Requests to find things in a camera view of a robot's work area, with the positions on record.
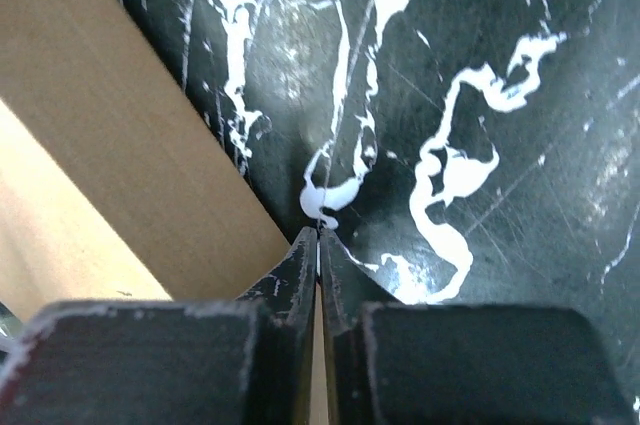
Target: white vein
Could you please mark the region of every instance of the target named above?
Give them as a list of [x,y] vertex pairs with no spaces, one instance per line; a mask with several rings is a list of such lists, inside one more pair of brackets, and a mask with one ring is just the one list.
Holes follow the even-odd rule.
[[191,46],[191,26],[193,20],[193,8],[195,6],[195,0],[187,0],[186,5],[181,6],[182,17],[180,22],[184,25],[183,48],[182,48],[182,77],[181,85],[182,91],[187,89],[187,81],[189,78],[189,50]]
[[338,42],[338,62],[333,74],[333,116],[331,118],[331,134],[337,138],[338,127],[344,113],[344,100],[347,96],[347,71],[349,63],[349,29],[344,18],[341,0],[336,0],[336,12],[340,22],[340,40]]
[[[590,14],[597,8],[600,1],[596,0],[592,4],[589,9]],[[549,0],[542,0],[542,3],[545,18],[550,20]],[[473,254],[469,250],[465,236],[448,223],[432,222],[426,209],[437,202],[443,202],[447,207],[455,198],[465,198],[474,194],[499,164],[499,155],[493,146],[492,159],[481,162],[467,158],[463,150],[456,150],[449,145],[453,111],[461,85],[464,83],[478,90],[482,93],[487,105],[497,112],[509,113],[526,106],[528,96],[538,90],[541,85],[539,66],[542,58],[554,53],[558,46],[568,39],[566,32],[551,33],[549,24],[545,20],[541,20],[540,24],[542,31],[539,34],[524,35],[518,39],[507,65],[505,77],[496,74],[488,63],[478,69],[465,68],[454,77],[444,99],[445,111],[440,126],[420,149],[420,162],[415,168],[416,185],[409,198],[411,215],[418,231],[434,252],[456,268],[454,276],[444,288],[425,297],[424,300],[427,303],[438,303],[459,294],[460,287],[466,280],[473,263]],[[527,72],[526,78],[519,83],[507,86],[507,79],[519,67]],[[433,153],[437,150],[447,152],[448,160],[444,170],[440,160]],[[478,226],[529,171],[542,167],[545,160],[546,155],[543,153],[527,169],[527,172],[483,214],[482,218],[467,230],[465,235]],[[442,191],[433,195],[431,179],[440,173],[442,173],[444,187]]]
[[[332,88],[333,116],[330,126],[332,138],[325,142],[311,157],[303,174],[305,186],[300,193],[300,206],[305,214],[311,218],[318,219],[329,228],[336,228],[338,221],[333,217],[327,216],[323,210],[326,208],[338,211],[350,204],[357,196],[366,175],[371,172],[376,162],[378,147],[375,138],[375,120],[370,110],[370,102],[378,93],[378,71],[375,62],[376,54],[382,46],[383,34],[387,23],[393,15],[404,10],[408,3],[409,0],[370,0],[365,9],[360,32],[356,36],[354,49],[351,50],[349,46],[349,30],[344,18],[342,2],[341,0],[335,0],[341,36],[338,43],[338,60]],[[365,91],[364,113],[362,115],[355,115],[355,118],[360,124],[360,131],[356,138],[353,152],[353,175],[338,186],[328,187],[333,147],[342,123],[344,101],[374,6],[376,9],[376,39],[367,47],[366,53],[367,89]],[[366,130],[370,132],[368,136],[373,137],[373,143],[365,147],[364,139]],[[368,159],[368,163],[363,160],[363,156]],[[324,157],[327,163],[326,175],[324,187],[316,187],[312,181],[312,175],[321,157]]]
[[[229,139],[234,145],[234,157],[236,167],[240,174],[245,175],[248,172],[248,160],[252,157],[253,152],[247,146],[251,128],[261,117],[265,119],[270,127],[269,117],[265,116],[260,110],[247,110],[244,102],[244,87],[246,85],[246,55],[248,47],[253,39],[253,31],[251,28],[251,14],[247,6],[252,6],[257,10],[258,3],[256,0],[219,0],[221,7],[216,9],[221,15],[222,25],[227,34],[227,71],[228,78],[223,90],[231,99],[235,108],[235,118],[228,120]],[[209,4],[213,5],[213,0],[209,0]],[[256,16],[258,12],[254,12],[254,22],[257,23]],[[256,134],[256,138],[260,139],[263,131]]]
[[633,236],[633,229],[636,225],[636,222],[638,221],[639,213],[640,213],[640,202],[638,202],[638,204],[636,205],[636,209],[635,209],[635,212],[633,213],[633,217],[631,217],[631,223],[629,224],[629,228],[627,230],[627,236],[624,241],[624,246],[622,247],[622,250],[620,250],[620,253],[618,253],[618,255],[604,267],[604,273],[600,278],[600,285],[604,285],[604,281],[606,280],[607,275],[609,275],[609,272],[611,272],[611,270],[613,270],[618,265],[620,265],[620,262],[622,262],[622,259],[624,259],[627,252],[629,251],[629,246],[631,245],[631,237]]

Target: black clamp jaw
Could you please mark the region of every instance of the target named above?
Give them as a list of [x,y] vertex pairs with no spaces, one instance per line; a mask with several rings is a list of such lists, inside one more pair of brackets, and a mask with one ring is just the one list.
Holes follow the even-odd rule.
[[332,423],[634,423],[579,314],[406,306],[305,228],[234,302],[45,308],[0,369],[0,425],[307,422],[318,262]]

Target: black marble surface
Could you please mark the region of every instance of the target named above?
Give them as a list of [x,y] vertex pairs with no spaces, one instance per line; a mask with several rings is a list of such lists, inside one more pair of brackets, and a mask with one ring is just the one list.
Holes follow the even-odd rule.
[[640,0],[121,1],[290,240],[577,309],[638,411]]

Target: white marble veining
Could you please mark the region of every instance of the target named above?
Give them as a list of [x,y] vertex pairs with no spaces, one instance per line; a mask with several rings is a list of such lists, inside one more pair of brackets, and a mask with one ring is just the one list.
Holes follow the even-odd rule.
[[[595,10],[601,0],[592,4]],[[568,39],[566,32],[552,33],[548,21],[551,19],[549,0],[542,0],[545,10],[545,20],[541,20],[541,32],[537,35],[524,35],[517,41],[511,59],[502,77],[494,72],[488,63],[479,69],[465,68],[452,80],[445,96],[445,111],[440,127],[434,136],[429,138],[420,149],[421,161],[415,168],[416,185],[409,198],[409,208],[416,227],[427,240],[434,252],[456,269],[450,282],[441,290],[427,295],[426,303],[439,303],[454,298],[460,292],[460,287],[469,274],[473,263],[473,254],[469,250],[465,236],[453,226],[443,223],[435,224],[429,218],[426,209],[437,202],[444,202],[445,207],[455,198],[465,198],[475,193],[487,180],[499,164],[499,155],[495,147],[493,158],[489,162],[471,160],[461,150],[452,149],[448,145],[451,133],[453,111],[457,103],[462,83],[472,86],[480,92],[487,105],[494,111],[509,113],[527,105],[527,98],[534,93],[541,84],[539,67],[542,58],[554,53],[558,46]],[[518,68],[524,68],[527,76],[514,85],[506,86],[507,79]],[[444,170],[440,161],[433,155],[436,150],[446,150],[449,160]],[[546,155],[538,158],[537,165],[545,164]],[[433,193],[431,177],[443,174],[444,188]]]
[[252,127],[258,120],[265,124],[261,131],[255,134],[257,139],[264,132],[271,130],[269,117],[260,110],[248,110],[244,101],[247,53],[265,0],[218,1],[220,5],[215,4],[213,0],[207,0],[220,14],[227,35],[228,78],[223,91],[233,103],[235,113],[234,118],[227,120],[227,126],[229,140],[235,147],[236,167],[244,176],[248,171],[249,159],[253,156],[253,151],[248,146]]
[[[338,44],[338,60],[334,73],[333,80],[333,116],[331,120],[331,138],[311,157],[307,168],[304,173],[305,186],[300,193],[300,206],[304,213],[311,217],[320,220],[325,226],[335,229],[338,227],[338,221],[331,216],[324,213],[324,209],[330,209],[338,211],[349,205],[357,196],[360,187],[364,183],[366,175],[371,172],[373,165],[377,159],[377,144],[375,140],[375,120],[373,114],[370,111],[370,103],[375,95],[378,93],[378,71],[376,67],[376,54],[382,46],[384,30],[387,23],[393,15],[403,11],[409,4],[409,0],[373,0],[372,5],[376,10],[376,23],[375,32],[376,40],[374,43],[367,47],[367,69],[366,79],[368,89],[365,91],[364,97],[364,115],[356,116],[356,119],[360,123],[360,132],[358,134],[354,154],[353,154],[353,176],[345,180],[342,184],[335,187],[328,187],[328,174],[331,167],[331,158],[333,153],[333,147],[335,145],[340,124],[342,122],[344,114],[344,101],[347,96],[348,86],[350,82],[349,70],[353,70],[353,65],[349,64],[349,57],[351,55],[351,63],[355,63],[358,58],[359,47],[362,40],[362,34],[358,36],[358,45],[351,50],[349,45],[349,30],[344,19],[344,12],[342,9],[341,0],[335,0],[334,2],[338,19],[341,28],[341,38]],[[371,7],[367,10],[367,20],[371,11]],[[374,140],[374,145],[367,147],[365,157],[367,157],[368,164],[363,160],[363,137],[364,130],[368,128],[372,133],[371,136]],[[324,186],[316,186],[312,181],[312,174],[316,169],[320,156],[326,157],[326,180]]]

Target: scratched black surface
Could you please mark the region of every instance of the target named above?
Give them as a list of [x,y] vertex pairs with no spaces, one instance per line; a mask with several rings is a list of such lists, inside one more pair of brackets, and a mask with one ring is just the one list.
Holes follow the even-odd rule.
[[[180,19],[188,1],[122,0],[241,168],[225,124],[233,107],[222,90],[228,77],[220,15],[209,0],[193,0],[191,32],[185,33]],[[298,197],[310,157],[330,137],[340,37],[335,7],[316,10],[303,1],[322,0],[264,0],[268,7],[252,10],[255,34],[247,45],[244,94],[248,109],[269,117],[252,128],[253,157],[245,176],[290,240],[314,222],[302,213]],[[478,192],[446,209],[433,206],[429,214],[462,231],[474,255],[454,301],[579,310],[603,335],[633,401],[640,395],[640,87],[633,85],[640,76],[640,0],[602,0],[590,23],[592,2],[553,0],[549,23],[571,39],[543,58],[542,84],[526,107],[499,114],[478,92],[463,88],[451,144],[486,161],[493,142],[500,166]],[[349,29],[362,29],[362,43],[371,42],[369,0],[342,4]],[[484,62],[503,73],[518,38],[535,33],[543,15],[540,0],[411,0],[392,18],[377,56],[380,91],[371,106],[377,140],[364,137],[377,145],[377,161],[356,199],[329,212],[356,258],[380,264],[383,253],[401,254],[419,264],[415,277],[431,289],[447,283],[453,267],[431,251],[409,212],[419,148],[437,129],[455,74]],[[415,30],[429,38],[430,47]],[[352,49],[357,35],[351,33]],[[355,115],[365,110],[364,47],[357,57],[336,151],[314,174],[319,185],[340,184],[353,173]],[[605,276],[608,264],[617,265]],[[397,288],[390,262],[375,277],[389,290]]]

